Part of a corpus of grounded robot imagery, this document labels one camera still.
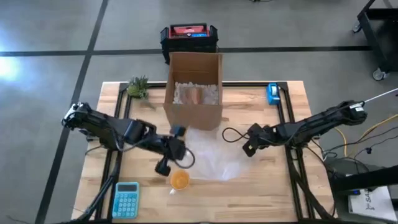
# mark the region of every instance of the calculator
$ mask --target calculator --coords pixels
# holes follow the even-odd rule
[[[139,201],[139,184],[137,182],[119,182],[113,200],[112,217],[136,218]]]

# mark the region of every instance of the wooden tabletop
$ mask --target wooden tabletop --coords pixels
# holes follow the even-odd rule
[[[304,84],[289,81],[290,98],[295,119],[311,115]],[[97,110],[114,115],[119,83],[104,82]],[[149,101],[156,110],[139,100],[132,102],[130,118],[146,120],[157,126],[159,134],[169,133],[169,122],[163,109],[164,89],[149,90]],[[125,99],[121,111],[124,111]],[[253,124],[270,126],[280,123],[275,106],[268,105],[264,87],[226,87],[223,90],[223,119],[221,127],[231,126],[242,133]],[[226,135],[236,138],[235,133]],[[99,143],[89,143],[88,148]],[[238,141],[235,148],[244,141]],[[310,147],[320,155],[315,145]],[[310,189],[327,211],[333,207],[333,197],[323,165],[310,151],[304,150],[304,163]],[[106,150],[90,152],[81,173],[73,218],[81,215],[98,193],[103,173]],[[120,182],[139,182],[140,201],[135,220],[113,222],[294,222],[297,221],[285,150],[282,146],[258,150],[250,158],[247,170],[228,181],[192,179],[187,189],[170,194],[170,177],[155,173],[160,155],[142,149],[133,149],[123,155]],[[170,164],[172,172],[176,166]],[[300,190],[302,208],[306,213]],[[104,201],[103,216],[107,214],[109,193]]]

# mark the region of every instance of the open cardboard box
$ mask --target open cardboard box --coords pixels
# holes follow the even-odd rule
[[[177,124],[202,130],[220,125],[223,112],[223,76],[221,54],[170,53],[169,79],[166,85],[164,110],[170,125]],[[218,105],[173,104],[175,82],[218,86]]]

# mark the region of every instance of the orange cup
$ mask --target orange cup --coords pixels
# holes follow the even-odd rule
[[[185,170],[177,170],[172,174],[170,183],[175,190],[182,190],[189,184],[189,174]]]

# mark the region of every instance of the small potted plant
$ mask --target small potted plant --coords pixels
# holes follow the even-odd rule
[[[127,88],[127,93],[134,98],[147,98],[148,97],[148,78],[144,76],[132,77]]]

